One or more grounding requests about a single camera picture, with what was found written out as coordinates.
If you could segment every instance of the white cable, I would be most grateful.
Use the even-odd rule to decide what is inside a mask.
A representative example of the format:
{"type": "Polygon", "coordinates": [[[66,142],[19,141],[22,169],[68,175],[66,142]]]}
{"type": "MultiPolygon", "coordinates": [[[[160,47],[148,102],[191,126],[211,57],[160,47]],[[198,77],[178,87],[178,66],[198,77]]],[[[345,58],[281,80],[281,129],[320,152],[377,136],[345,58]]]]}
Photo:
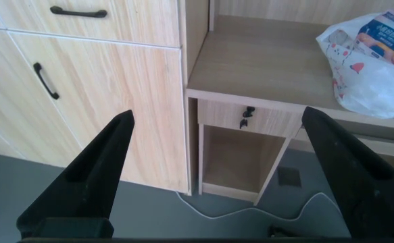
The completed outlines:
{"type": "Polygon", "coordinates": [[[234,212],[231,212],[231,213],[227,213],[227,214],[225,214],[225,215],[219,215],[219,216],[215,216],[215,217],[210,217],[210,216],[207,216],[207,215],[203,214],[202,212],[198,211],[198,209],[196,209],[194,206],[190,205],[189,202],[187,202],[185,199],[183,199],[182,196],[179,195],[178,192],[176,192],[176,194],[177,194],[177,196],[179,197],[179,199],[180,199],[182,202],[184,202],[186,205],[188,205],[192,210],[194,210],[194,211],[195,211],[196,213],[198,213],[200,216],[203,216],[203,217],[205,217],[205,218],[207,218],[207,219],[220,219],[220,218],[223,218],[223,217],[227,217],[227,216],[230,216],[230,215],[234,215],[234,214],[236,214],[236,213],[240,213],[240,212],[244,212],[244,211],[248,211],[248,210],[255,210],[255,211],[259,211],[259,212],[261,212],[261,213],[264,213],[264,214],[266,214],[266,215],[269,215],[269,216],[271,216],[271,217],[273,217],[273,218],[275,218],[275,219],[278,219],[278,220],[283,220],[283,221],[292,222],[292,221],[298,220],[298,219],[302,216],[302,213],[303,213],[303,211],[305,210],[305,208],[307,207],[307,205],[308,205],[315,197],[317,197],[318,195],[324,196],[327,200],[329,200],[329,202],[331,202],[331,203],[333,204],[333,206],[335,206],[335,208],[338,210],[338,212],[341,213],[341,211],[339,210],[339,208],[338,208],[338,206],[337,206],[336,203],[334,203],[334,202],[333,202],[327,195],[325,195],[323,192],[319,192],[319,193],[316,193],[315,195],[311,196],[311,198],[303,205],[302,209],[300,210],[299,215],[298,215],[296,218],[294,218],[294,219],[284,219],[284,218],[282,218],[282,217],[273,215],[273,214],[271,214],[271,213],[269,213],[269,212],[263,211],[263,210],[261,210],[261,209],[255,208],[255,207],[251,207],[251,208],[247,208],[247,209],[241,209],[241,210],[238,210],[238,211],[234,211],[234,212]]]}

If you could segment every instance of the plastic bag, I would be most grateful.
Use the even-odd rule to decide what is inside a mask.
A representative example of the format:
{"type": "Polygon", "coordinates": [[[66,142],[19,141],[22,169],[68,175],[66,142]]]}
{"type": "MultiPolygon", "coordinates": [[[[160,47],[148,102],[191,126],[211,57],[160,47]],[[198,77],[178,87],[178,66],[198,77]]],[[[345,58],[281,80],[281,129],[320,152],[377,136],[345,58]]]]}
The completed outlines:
{"type": "Polygon", "coordinates": [[[379,118],[394,117],[394,65],[353,50],[359,30],[381,13],[327,28],[316,38],[333,73],[335,98],[344,108],[379,118]]]}

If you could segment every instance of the black drawer handle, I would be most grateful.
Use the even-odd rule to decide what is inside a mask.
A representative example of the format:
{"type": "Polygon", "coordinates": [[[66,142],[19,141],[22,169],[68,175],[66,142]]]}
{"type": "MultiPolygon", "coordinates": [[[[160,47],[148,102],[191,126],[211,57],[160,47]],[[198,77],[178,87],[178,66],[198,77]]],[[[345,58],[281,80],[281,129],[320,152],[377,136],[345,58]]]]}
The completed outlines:
{"type": "Polygon", "coordinates": [[[53,14],[92,17],[92,18],[104,18],[107,15],[106,10],[99,10],[99,11],[91,12],[91,13],[82,13],[82,12],[66,11],[58,6],[50,7],[49,10],[51,10],[51,13],[53,13],[53,14]]]}
{"type": "Polygon", "coordinates": [[[33,65],[33,68],[34,68],[34,71],[36,72],[37,76],[38,76],[39,79],[41,80],[43,86],[47,89],[49,95],[51,95],[51,97],[53,97],[53,99],[58,99],[58,98],[60,98],[59,94],[57,94],[56,92],[51,92],[51,91],[49,90],[47,84],[45,84],[45,81],[43,81],[43,78],[42,78],[42,76],[41,76],[41,69],[42,69],[41,64],[40,64],[40,63],[35,63],[35,64],[33,65]]]}
{"type": "Polygon", "coordinates": [[[246,111],[243,112],[242,116],[243,119],[240,121],[239,127],[242,129],[243,126],[247,127],[248,126],[248,120],[247,118],[252,117],[252,113],[255,111],[255,107],[246,107],[246,111]]]}

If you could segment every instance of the package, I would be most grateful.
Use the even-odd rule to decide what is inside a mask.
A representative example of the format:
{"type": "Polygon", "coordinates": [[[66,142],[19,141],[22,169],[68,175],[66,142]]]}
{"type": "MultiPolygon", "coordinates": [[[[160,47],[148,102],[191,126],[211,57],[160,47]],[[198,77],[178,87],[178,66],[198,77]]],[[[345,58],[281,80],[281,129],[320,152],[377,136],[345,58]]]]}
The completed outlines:
{"type": "Polygon", "coordinates": [[[394,11],[389,10],[360,28],[353,50],[394,65],[394,11]]]}
{"type": "Polygon", "coordinates": [[[336,100],[346,109],[394,117],[394,11],[330,26],[316,39],[333,72],[336,100]]]}

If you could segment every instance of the wooden cabinet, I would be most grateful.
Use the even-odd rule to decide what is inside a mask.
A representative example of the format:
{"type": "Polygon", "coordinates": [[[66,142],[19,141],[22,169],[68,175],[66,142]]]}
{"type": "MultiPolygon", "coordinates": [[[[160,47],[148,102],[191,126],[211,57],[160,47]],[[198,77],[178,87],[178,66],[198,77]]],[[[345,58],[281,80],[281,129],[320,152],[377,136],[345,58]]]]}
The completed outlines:
{"type": "Polygon", "coordinates": [[[180,52],[12,32],[30,65],[60,95],[54,101],[85,147],[118,113],[135,127],[122,179],[187,191],[180,52]]]}
{"type": "Polygon", "coordinates": [[[66,166],[75,137],[12,39],[0,30],[0,135],[26,159],[66,166]]]}
{"type": "Polygon", "coordinates": [[[12,30],[179,47],[174,0],[0,0],[0,16],[12,30]],[[104,18],[59,15],[106,11],[104,18]]]}
{"type": "Polygon", "coordinates": [[[198,99],[200,193],[257,204],[286,148],[313,151],[300,128],[307,106],[335,119],[394,167],[394,119],[338,104],[315,39],[327,24],[394,9],[394,1],[213,0],[210,7],[213,31],[186,92],[198,99]],[[247,106],[255,112],[240,129],[247,106]]]}
{"type": "Polygon", "coordinates": [[[197,110],[184,86],[208,5],[0,0],[0,154],[65,167],[132,109],[121,179],[191,194],[197,110]]]}

